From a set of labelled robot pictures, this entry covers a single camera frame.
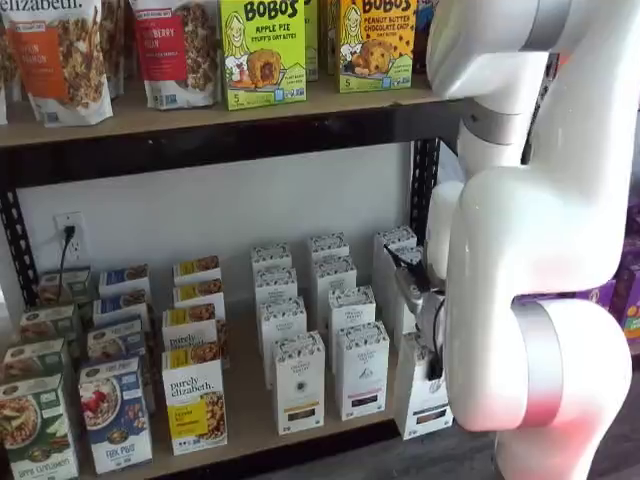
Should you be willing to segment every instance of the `bag of granola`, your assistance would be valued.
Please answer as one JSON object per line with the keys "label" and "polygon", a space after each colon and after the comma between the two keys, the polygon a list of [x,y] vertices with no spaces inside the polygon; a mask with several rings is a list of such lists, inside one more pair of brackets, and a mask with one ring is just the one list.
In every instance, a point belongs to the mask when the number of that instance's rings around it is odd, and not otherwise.
{"label": "bag of granola", "polygon": [[102,0],[100,46],[111,98],[124,93],[125,0]]}
{"label": "bag of granola", "polygon": [[94,125],[113,115],[99,41],[101,11],[101,0],[3,3],[22,81],[36,118],[47,127]]}
{"label": "bag of granola", "polygon": [[220,98],[217,0],[131,0],[147,106],[212,105]]}

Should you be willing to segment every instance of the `bobo's apple pie box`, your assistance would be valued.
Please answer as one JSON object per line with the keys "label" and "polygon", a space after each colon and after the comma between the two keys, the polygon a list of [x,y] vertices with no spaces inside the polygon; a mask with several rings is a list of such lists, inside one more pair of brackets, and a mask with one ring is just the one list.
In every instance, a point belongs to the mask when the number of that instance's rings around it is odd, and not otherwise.
{"label": "bobo's apple pie box", "polygon": [[339,0],[340,93],[409,88],[418,0]]}
{"label": "bobo's apple pie box", "polygon": [[220,0],[229,110],[306,100],[304,2]]}
{"label": "bobo's apple pie box", "polygon": [[227,419],[217,343],[162,354],[173,454],[227,443]]}

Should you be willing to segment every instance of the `dark floor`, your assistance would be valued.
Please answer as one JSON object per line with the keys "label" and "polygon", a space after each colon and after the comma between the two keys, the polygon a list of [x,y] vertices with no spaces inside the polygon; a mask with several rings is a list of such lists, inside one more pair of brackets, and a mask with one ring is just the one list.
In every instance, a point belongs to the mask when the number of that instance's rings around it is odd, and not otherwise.
{"label": "dark floor", "polygon": [[[458,427],[408,442],[391,440],[255,480],[494,480],[493,437]],[[590,478],[640,479],[640,373],[602,442]]]}

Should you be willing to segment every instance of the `bobo's box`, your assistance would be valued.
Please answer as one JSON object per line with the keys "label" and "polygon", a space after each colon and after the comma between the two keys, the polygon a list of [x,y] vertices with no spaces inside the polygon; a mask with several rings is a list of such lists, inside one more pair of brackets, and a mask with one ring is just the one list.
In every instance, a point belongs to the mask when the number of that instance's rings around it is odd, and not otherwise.
{"label": "bobo's box", "polygon": [[318,332],[275,342],[273,400],[280,435],[324,425],[324,362]]}
{"label": "bobo's box", "polygon": [[306,100],[304,2],[220,0],[229,110]]}
{"label": "bobo's box", "polygon": [[368,92],[408,88],[417,0],[339,0],[338,88]]}
{"label": "bobo's box", "polygon": [[227,419],[217,343],[162,354],[173,454],[226,445]]}
{"label": "bobo's box", "polygon": [[402,339],[393,388],[393,418],[403,440],[453,425],[444,375],[427,378],[430,349],[418,332]]}
{"label": "bobo's box", "polygon": [[62,375],[7,383],[0,387],[2,442],[13,478],[77,478],[78,460],[69,430]]}
{"label": "bobo's box", "polygon": [[337,350],[335,393],[342,420],[383,411],[389,337],[382,322],[341,329]]}
{"label": "bobo's box", "polygon": [[97,474],[151,461],[138,357],[83,368],[78,389]]}

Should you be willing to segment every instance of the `purely elizabeth box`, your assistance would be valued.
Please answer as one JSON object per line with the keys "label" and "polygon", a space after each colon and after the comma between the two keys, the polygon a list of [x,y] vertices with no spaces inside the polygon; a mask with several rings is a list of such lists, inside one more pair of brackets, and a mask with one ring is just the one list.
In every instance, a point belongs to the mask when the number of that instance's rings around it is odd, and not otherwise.
{"label": "purely elizabeth box", "polygon": [[260,330],[264,380],[271,389],[273,344],[276,340],[295,337],[307,331],[307,311],[302,297],[285,298],[260,305]]}
{"label": "purely elizabeth box", "polygon": [[151,461],[140,357],[83,368],[78,390],[98,475]]}
{"label": "purely elizabeth box", "polygon": [[227,444],[227,418],[217,343],[162,354],[173,454]]}
{"label": "purely elizabeth box", "polygon": [[419,332],[402,339],[393,387],[393,418],[403,440],[453,425],[444,373],[441,378],[427,378],[430,355]]}
{"label": "purely elizabeth box", "polygon": [[339,330],[335,394],[342,420],[385,409],[388,370],[389,337],[382,322]]}
{"label": "purely elizabeth box", "polygon": [[336,373],[338,331],[376,321],[376,300],[369,285],[329,292],[329,363]]}
{"label": "purely elizabeth box", "polygon": [[324,362],[318,332],[275,342],[272,392],[280,435],[324,425]]}

